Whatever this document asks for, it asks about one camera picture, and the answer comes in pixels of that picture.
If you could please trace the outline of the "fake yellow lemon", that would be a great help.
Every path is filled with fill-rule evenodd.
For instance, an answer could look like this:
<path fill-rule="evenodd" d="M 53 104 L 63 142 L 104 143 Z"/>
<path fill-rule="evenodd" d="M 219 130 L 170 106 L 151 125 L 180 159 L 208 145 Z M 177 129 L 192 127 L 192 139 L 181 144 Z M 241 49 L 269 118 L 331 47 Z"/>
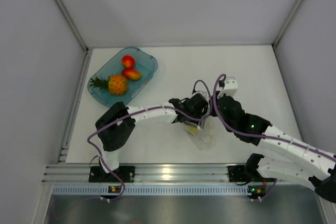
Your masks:
<path fill-rule="evenodd" d="M 199 133 L 199 129 L 197 127 L 188 127 L 187 130 L 193 135 L 197 135 Z"/>

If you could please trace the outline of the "clear zip top bag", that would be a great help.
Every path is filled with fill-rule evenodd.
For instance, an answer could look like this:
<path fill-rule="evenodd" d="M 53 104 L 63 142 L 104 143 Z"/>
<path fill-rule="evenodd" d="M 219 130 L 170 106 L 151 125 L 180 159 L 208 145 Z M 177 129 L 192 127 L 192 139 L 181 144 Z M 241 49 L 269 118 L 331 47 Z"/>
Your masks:
<path fill-rule="evenodd" d="M 192 119 L 187 118 L 184 124 L 184 131 L 191 139 L 192 143 L 197 147 L 199 151 L 209 151 L 212 148 L 212 141 L 215 131 L 215 126 L 211 118 L 203 117 L 202 121 L 193 121 Z M 188 127 L 197 127 L 199 129 L 199 133 L 197 135 L 191 134 L 187 128 Z"/>

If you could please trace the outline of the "fake red yellow mango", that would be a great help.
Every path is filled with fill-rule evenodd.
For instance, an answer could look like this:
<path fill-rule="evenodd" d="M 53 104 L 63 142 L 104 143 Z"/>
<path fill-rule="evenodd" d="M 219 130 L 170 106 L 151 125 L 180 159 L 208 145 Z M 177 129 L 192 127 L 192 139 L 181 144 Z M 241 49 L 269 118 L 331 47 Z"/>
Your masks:
<path fill-rule="evenodd" d="M 121 73 L 125 78 L 132 81 L 138 81 L 142 77 L 141 73 L 133 68 L 124 68 Z"/>

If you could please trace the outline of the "fake red apple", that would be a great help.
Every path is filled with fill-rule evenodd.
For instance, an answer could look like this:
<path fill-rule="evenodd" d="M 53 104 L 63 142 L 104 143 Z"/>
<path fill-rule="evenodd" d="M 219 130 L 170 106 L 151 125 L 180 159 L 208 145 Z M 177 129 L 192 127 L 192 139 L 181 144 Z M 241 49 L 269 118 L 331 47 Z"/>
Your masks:
<path fill-rule="evenodd" d="M 125 68 L 133 68 L 135 66 L 135 59 L 130 55 L 125 55 L 122 57 L 121 63 Z"/>

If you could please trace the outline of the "fake pineapple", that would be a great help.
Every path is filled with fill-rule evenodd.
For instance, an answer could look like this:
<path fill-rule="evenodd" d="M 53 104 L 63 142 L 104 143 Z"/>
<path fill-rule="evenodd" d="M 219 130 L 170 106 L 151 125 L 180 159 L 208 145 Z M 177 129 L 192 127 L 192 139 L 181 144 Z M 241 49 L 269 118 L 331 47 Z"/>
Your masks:
<path fill-rule="evenodd" d="M 111 75 L 107 79 L 92 77 L 89 80 L 89 86 L 106 90 L 113 95 L 123 95 L 128 89 L 128 80 L 122 75 Z"/>

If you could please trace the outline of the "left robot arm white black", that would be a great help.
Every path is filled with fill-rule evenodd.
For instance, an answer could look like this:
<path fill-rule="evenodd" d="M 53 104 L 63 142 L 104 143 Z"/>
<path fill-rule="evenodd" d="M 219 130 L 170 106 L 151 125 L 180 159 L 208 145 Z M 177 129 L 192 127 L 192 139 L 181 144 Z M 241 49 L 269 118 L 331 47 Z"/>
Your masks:
<path fill-rule="evenodd" d="M 172 98 L 150 107 L 115 103 L 95 123 L 97 136 L 102 143 L 102 150 L 99 151 L 100 175 L 108 182 L 117 179 L 119 149 L 125 145 L 137 126 L 183 123 L 198 127 L 209 117 L 212 107 L 212 101 L 199 92 L 190 98 Z"/>

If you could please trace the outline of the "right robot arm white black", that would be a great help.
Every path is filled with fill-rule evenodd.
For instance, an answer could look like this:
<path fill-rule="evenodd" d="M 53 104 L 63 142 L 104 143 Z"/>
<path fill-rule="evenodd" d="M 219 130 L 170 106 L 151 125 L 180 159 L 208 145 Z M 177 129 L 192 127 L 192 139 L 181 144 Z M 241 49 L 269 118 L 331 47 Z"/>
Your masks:
<path fill-rule="evenodd" d="M 233 97 L 216 91 L 213 111 L 225 129 L 240 141 L 272 151 L 287 161 L 251 154 L 245 164 L 250 180 L 272 178 L 303 185 L 323 199 L 335 202 L 335 154 L 286 134 L 266 119 L 246 113 Z"/>

